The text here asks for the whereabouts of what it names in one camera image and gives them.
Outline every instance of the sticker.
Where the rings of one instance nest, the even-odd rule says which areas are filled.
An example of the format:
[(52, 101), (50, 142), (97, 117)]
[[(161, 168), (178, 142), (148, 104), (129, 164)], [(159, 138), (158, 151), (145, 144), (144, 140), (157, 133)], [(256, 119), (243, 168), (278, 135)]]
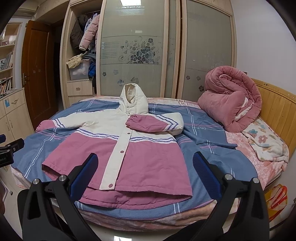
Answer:
[(5, 100), (5, 107), (9, 107), (9, 106), (10, 106), (9, 101), (6, 99)]

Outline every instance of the cabinet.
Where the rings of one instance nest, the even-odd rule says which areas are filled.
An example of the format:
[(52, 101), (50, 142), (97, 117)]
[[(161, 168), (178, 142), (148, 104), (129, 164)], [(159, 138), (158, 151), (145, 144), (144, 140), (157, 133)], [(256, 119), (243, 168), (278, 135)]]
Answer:
[(5, 146), (6, 144), (15, 140), (6, 116), (0, 119), (0, 134), (4, 134), (6, 136), (6, 141), (4, 143), (1, 143), (1, 146)]
[(1, 146), (19, 138), (25, 139), (34, 133), (24, 89), (16, 90), (0, 99), (0, 134), (2, 133), (6, 136), (6, 142)]
[(71, 81), (66, 62), (77, 54), (70, 44), (76, 18), (98, 10), (97, 95), (119, 96), (137, 83), (147, 97), (197, 101), (209, 70), (235, 67), (230, 0), (70, 0), (60, 49), (65, 108), (92, 95), (90, 82)]

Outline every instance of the frosted glass panel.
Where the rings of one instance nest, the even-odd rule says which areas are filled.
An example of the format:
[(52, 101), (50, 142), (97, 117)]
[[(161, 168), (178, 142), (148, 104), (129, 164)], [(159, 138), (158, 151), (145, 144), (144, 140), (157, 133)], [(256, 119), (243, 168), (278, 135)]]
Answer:
[(204, 4), (187, 0), (187, 52), (182, 99), (197, 101), (205, 91), (205, 75), (231, 65), (230, 17)]
[(172, 97), (173, 76), (176, 52), (176, 0), (169, 1), (169, 28), (168, 28), (168, 59), (165, 77), (165, 98)]
[(147, 97), (160, 96), (163, 32), (164, 0), (107, 0), (101, 39), (101, 95), (119, 96), (124, 84), (137, 83)]

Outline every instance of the hood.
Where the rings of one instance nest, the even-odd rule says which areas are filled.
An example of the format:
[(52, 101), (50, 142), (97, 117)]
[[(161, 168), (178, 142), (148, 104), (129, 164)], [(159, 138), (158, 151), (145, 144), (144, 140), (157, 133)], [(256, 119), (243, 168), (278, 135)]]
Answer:
[(137, 84), (127, 84), (121, 92), (118, 109), (128, 115), (146, 114), (148, 99)]

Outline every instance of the white wall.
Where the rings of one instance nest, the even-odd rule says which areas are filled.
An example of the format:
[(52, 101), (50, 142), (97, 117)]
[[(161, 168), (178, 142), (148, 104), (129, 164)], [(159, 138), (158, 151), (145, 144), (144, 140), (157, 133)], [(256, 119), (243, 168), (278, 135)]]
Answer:
[(237, 68), (296, 94), (296, 41), (265, 0), (231, 0), (237, 31)]
[(20, 26), (19, 36), (16, 42), (14, 55), (15, 55), (15, 64), (13, 66), (13, 72), (15, 77), (15, 87), (22, 88), (22, 44), (24, 42), (25, 32), (26, 32), (26, 23), (31, 19), (31, 17), (12, 17), (10, 23), (19, 22), (22, 23)]

